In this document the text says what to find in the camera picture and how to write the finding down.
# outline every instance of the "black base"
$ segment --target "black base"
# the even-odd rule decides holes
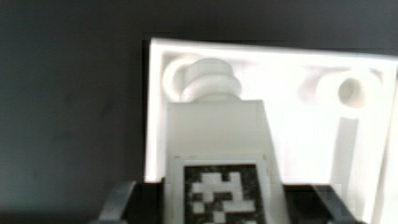
[[[288,185],[284,193],[291,224],[364,224],[355,221],[331,186]],[[137,184],[124,212],[128,224],[162,224],[162,198],[162,184]]]

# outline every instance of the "qr-like marker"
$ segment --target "qr-like marker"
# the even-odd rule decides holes
[[[263,224],[261,204],[254,165],[185,168],[185,223]]]

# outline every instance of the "white plastic part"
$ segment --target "white plastic part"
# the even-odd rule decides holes
[[[379,181],[377,207],[371,224],[395,224],[398,221],[398,91],[395,94],[395,109],[389,126],[387,148]]]
[[[371,223],[398,59],[380,55],[153,39],[148,182],[158,182],[165,177],[165,105],[181,102],[183,78],[167,77],[185,74],[188,66],[203,58],[219,58],[231,65],[242,84],[242,100],[265,102],[283,183],[332,184],[357,219]],[[339,84],[329,79],[327,85],[331,71],[350,71],[350,74],[345,73]],[[350,85],[366,96],[348,94],[354,99],[347,98]],[[322,100],[331,97],[334,103]],[[215,94],[196,102],[220,99],[238,101],[233,95]]]
[[[290,223],[265,116],[261,101],[171,103],[167,105],[167,224],[183,223],[185,167],[240,164],[256,165],[267,223]],[[256,198],[244,199],[242,195],[245,185],[238,172],[229,173],[226,182],[217,173],[208,173],[203,175],[201,183],[194,183],[192,193],[203,193],[203,202],[212,203],[213,193],[231,192],[233,201],[224,201],[228,203],[224,212],[233,212],[235,209],[240,212],[254,212],[252,200]]]

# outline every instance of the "round hole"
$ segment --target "round hole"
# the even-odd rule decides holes
[[[361,108],[366,104],[361,82],[348,78],[339,86],[339,102],[354,108]]]

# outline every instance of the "black wall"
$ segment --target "black wall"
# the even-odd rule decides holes
[[[395,0],[0,0],[0,223],[85,223],[142,180],[149,38],[398,54]]]

